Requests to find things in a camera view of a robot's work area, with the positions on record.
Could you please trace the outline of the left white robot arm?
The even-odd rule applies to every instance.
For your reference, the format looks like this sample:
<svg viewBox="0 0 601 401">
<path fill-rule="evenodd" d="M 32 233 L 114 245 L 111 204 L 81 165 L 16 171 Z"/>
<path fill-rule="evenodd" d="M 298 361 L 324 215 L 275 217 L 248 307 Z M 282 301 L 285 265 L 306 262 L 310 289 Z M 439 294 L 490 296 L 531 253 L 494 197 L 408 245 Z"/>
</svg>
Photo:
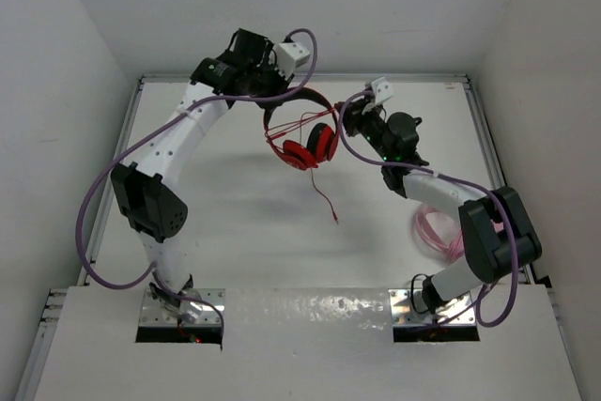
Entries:
<svg viewBox="0 0 601 401">
<path fill-rule="evenodd" d="M 151 139 L 141 157 L 111 172 L 120 213 L 142 241 L 152 267 L 151 294 L 179 320 L 195 320 L 202 311 L 200 303 L 187 299 L 193 280 L 177 240 L 188 216 L 177 194 L 180 173 L 208 130 L 232 107 L 222 95 L 276 97 L 286 91 L 295 68 L 283 44 L 238 30 L 222 54 L 203 59 L 192 73 L 170 117 L 175 126 Z"/>
</svg>

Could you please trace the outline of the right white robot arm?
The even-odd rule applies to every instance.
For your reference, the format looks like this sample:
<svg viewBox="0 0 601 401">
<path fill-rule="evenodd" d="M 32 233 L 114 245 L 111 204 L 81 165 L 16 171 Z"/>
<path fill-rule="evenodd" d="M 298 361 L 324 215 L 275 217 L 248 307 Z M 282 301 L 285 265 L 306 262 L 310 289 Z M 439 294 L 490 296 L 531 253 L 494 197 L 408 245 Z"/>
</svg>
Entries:
<svg viewBox="0 0 601 401">
<path fill-rule="evenodd" d="M 373 161 L 385 185 L 405 199 L 446 214 L 460 226 L 464 254 L 447 268 L 426 275 L 419 289 L 409 291 L 418 315 L 435 314 L 451 300 L 479 288 L 486 294 L 501 278 L 511 278 L 510 297 L 497 326 L 516 300 L 518 271 L 542 255 L 542 245 L 517 191 L 509 186 L 489 190 L 474 182 L 437 173 L 418 151 L 422 120 L 397 112 L 382 118 L 367 107 L 368 99 L 339 102 L 335 108 L 342 138 L 360 135 L 378 158 Z"/>
</svg>

